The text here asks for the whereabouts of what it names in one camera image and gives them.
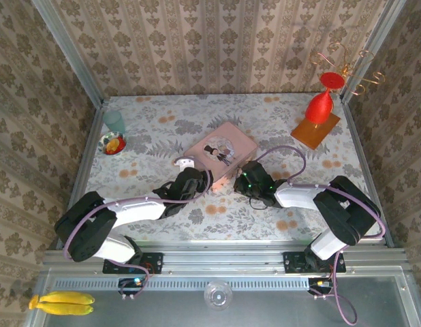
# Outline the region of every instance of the wooden board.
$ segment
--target wooden board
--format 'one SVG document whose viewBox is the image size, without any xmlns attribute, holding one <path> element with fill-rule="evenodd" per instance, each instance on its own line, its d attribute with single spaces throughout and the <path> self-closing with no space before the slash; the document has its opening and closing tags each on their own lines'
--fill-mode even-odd
<svg viewBox="0 0 421 327">
<path fill-rule="evenodd" d="M 340 120 L 341 119 L 337 115 L 330 114 L 324 124 L 317 125 L 315 128 L 314 123 L 311 123 L 307 119 L 303 119 L 292 131 L 291 136 L 303 144 L 306 144 L 312 150 L 315 150 Z"/>
</svg>

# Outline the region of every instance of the clear plastic cup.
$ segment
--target clear plastic cup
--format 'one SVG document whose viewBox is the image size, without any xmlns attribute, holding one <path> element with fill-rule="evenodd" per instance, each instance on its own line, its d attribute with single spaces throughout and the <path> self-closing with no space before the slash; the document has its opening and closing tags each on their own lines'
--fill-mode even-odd
<svg viewBox="0 0 421 327">
<path fill-rule="evenodd" d="M 108 111 L 103 115 L 103 122 L 108 126 L 110 131 L 119 131 L 125 135 L 126 128 L 124 126 L 123 117 L 119 111 Z"/>
<path fill-rule="evenodd" d="M 232 299 L 232 288 L 225 281 L 211 281 L 204 290 L 204 302 L 217 311 L 227 309 Z"/>
</svg>

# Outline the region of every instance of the wall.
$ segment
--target wall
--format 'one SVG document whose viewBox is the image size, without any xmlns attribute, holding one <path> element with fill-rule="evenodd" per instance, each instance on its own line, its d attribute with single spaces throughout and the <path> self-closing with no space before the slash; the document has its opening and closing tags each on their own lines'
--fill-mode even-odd
<svg viewBox="0 0 421 327">
<path fill-rule="evenodd" d="M 20 326 L 94 108 L 30 1 L 0 0 L 0 326 Z"/>
<path fill-rule="evenodd" d="M 389 227 L 421 287 L 421 1 L 407 1 L 375 70 L 386 83 L 353 97 L 350 108 Z"/>
<path fill-rule="evenodd" d="M 109 97 L 323 91 L 309 54 L 354 59 L 386 0 L 52 2 Z"/>
</svg>

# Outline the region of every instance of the pink box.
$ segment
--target pink box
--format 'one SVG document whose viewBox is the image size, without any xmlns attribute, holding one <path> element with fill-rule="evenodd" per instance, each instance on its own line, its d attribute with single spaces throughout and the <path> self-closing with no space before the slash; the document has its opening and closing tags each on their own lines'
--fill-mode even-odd
<svg viewBox="0 0 421 327">
<path fill-rule="evenodd" d="M 251 138 L 226 122 L 187 150 L 185 155 L 199 159 L 212 171 L 212 191 L 217 191 L 236 174 L 237 168 L 253 159 L 257 148 Z"/>
</svg>

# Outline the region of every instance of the black cable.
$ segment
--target black cable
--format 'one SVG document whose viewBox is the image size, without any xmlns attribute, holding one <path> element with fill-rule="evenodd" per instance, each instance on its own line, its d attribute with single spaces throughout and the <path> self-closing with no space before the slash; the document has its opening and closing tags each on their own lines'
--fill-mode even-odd
<svg viewBox="0 0 421 327">
<path fill-rule="evenodd" d="M 251 205 L 251 199 L 252 199 L 252 198 L 249 198 L 249 199 L 250 199 L 250 200 L 249 200 L 250 207 L 251 207 L 251 208 L 253 208 L 253 210 L 265 210 L 265 209 L 267 209 L 267 208 L 268 208 L 268 206 L 265 206 L 265 208 L 255 208 L 254 206 L 252 206 L 252 205 Z"/>
</svg>

